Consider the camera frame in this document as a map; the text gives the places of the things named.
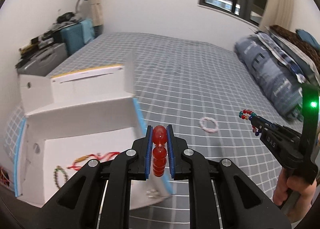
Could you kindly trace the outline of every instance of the green led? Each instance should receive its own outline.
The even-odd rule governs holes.
[[[311,105],[311,107],[316,108],[318,103],[317,102],[311,102],[310,105]]]

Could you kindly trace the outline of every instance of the open cardboard box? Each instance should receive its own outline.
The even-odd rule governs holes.
[[[133,60],[128,57],[125,66],[52,78],[20,76],[25,118],[14,162],[18,199],[41,207],[58,190],[53,178],[57,166],[70,178],[76,171],[66,168],[75,159],[122,152],[145,136],[146,126],[134,98],[133,75]],[[61,172],[58,181],[60,186],[64,184]],[[171,194],[171,187],[165,177],[151,173],[147,181],[133,181],[131,191],[130,209],[135,209],[162,201]]]

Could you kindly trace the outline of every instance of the wall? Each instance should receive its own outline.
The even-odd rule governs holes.
[[[233,50],[254,26],[198,0],[102,0],[105,32],[145,32],[213,43]]]
[[[74,11],[76,1],[6,0],[0,9],[0,135],[8,114],[20,102],[14,68],[20,58],[18,49],[45,32],[59,14]]]
[[[290,30],[304,29],[320,43],[320,11],[313,0],[294,0]]]

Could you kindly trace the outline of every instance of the human hand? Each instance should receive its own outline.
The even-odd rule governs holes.
[[[309,211],[312,198],[316,192],[316,180],[312,185],[308,184],[304,178],[298,176],[291,176],[289,178],[285,175],[285,169],[282,168],[276,190],[273,193],[273,203],[281,206],[283,201],[288,198],[287,190],[290,188],[301,194],[295,206],[288,212],[287,217],[291,223],[301,220]]]

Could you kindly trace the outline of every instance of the mattress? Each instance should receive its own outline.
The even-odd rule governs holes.
[[[210,160],[231,159],[271,198],[281,166],[255,137],[250,122],[238,117],[239,111],[253,110],[299,132],[302,123],[288,124],[281,118],[234,52],[209,43],[153,34],[105,34],[70,56],[49,76],[124,63],[132,51],[136,96],[147,125],[172,124],[175,135],[185,139],[189,148]],[[199,119],[204,116],[218,121],[217,133],[200,128]],[[130,211],[130,228],[189,228],[188,181],[170,183],[172,197]]]

